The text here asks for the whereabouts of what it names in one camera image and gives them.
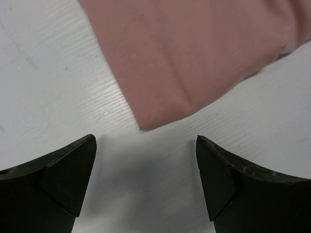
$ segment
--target folded cloth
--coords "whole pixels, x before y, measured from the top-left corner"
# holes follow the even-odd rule
[[[189,116],[311,37],[311,0],[80,0],[140,129]]]

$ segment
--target towel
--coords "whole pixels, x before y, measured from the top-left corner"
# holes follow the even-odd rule
[[[80,0],[141,130],[190,116],[311,38],[311,0]]]

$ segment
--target black object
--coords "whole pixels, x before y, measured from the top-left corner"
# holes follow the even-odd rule
[[[256,165],[203,136],[196,156],[217,233],[311,232],[311,180]]]
[[[0,171],[0,233],[70,233],[96,154],[87,135],[25,164]]]

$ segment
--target wooden surface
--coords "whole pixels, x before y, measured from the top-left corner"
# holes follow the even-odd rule
[[[308,43],[195,115],[141,133],[75,0],[0,0],[0,170],[92,133],[74,233],[213,233],[196,136],[311,178],[310,64]]]

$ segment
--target cloth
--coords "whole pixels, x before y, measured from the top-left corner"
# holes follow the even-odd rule
[[[80,0],[140,129],[187,117],[311,37],[311,0]]]

